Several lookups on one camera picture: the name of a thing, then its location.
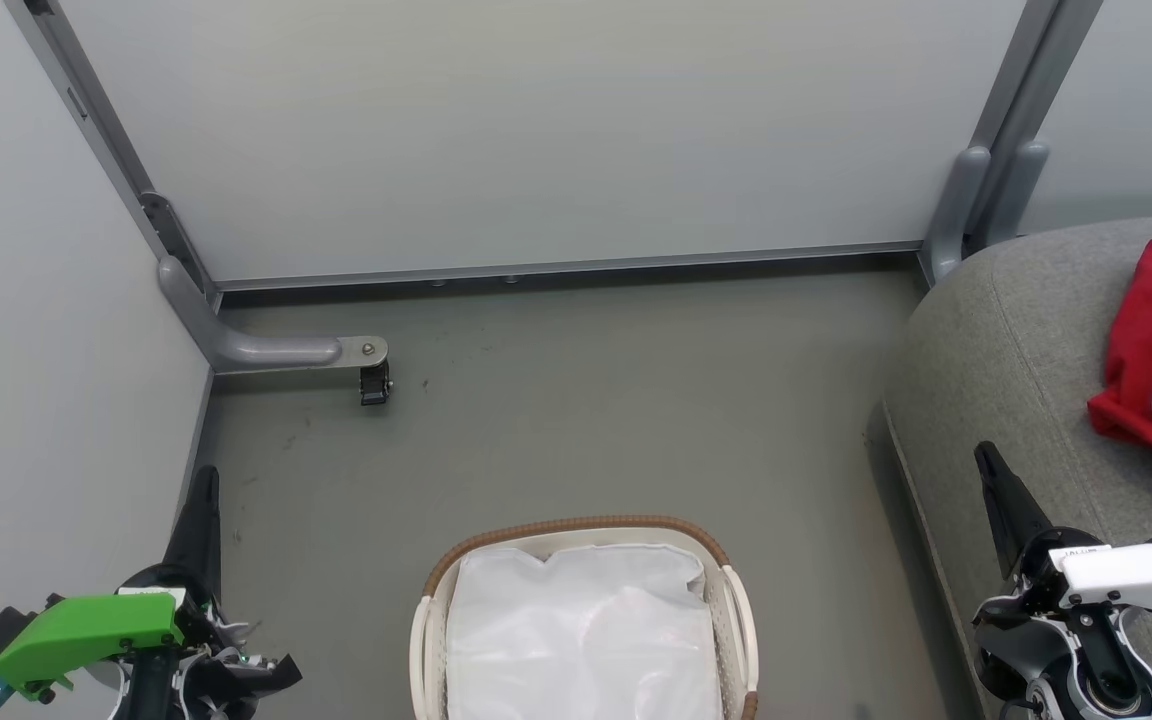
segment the white panel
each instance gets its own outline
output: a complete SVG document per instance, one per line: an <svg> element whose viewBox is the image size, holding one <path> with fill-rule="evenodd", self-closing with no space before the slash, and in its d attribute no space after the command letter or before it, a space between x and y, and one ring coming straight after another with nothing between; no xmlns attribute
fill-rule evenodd
<svg viewBox="0 0 1152 720"><path fill-rule="evenodd" d="M1039 137L1021 232L1152 215L1152 0L1106 0Z"/></svg>
<svg viewBox="0 0 1152 720"><path fill-rule="evenodd" d="M156 259L0 3L0 609L111 592L160 559L207 365ZM78 675L43 708L105 717Z"/></svg>
<svg viewBox="0 0 1152 720"><path fill-rule="evenodd" d="M65 0L218 281L919 241L1023 0Z"/></svg>

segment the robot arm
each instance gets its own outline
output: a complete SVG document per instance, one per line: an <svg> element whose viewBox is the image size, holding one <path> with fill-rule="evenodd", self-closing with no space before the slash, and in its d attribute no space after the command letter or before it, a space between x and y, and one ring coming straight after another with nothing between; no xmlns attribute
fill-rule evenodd
<svg viewBox="0 0 1152 720"><path fill-rule="evenodd" d="M198 471L162 562L114 594L0 612L0 707L14 694L46 705L86 667L119 690L111 719L250 720L262 697L300 682L290 657L248 653L250 626L220 609L219 482L214 468Z"/></svg>
<svg viewBox="0 0 1152 720"><path fill-rule="evenodd" d="M1152 667L1124 629L1152 612L1152 543L1053 526L992 444L977 465L1005 574L973 619L980 682L1037 720L1152 720Z"/></svg>

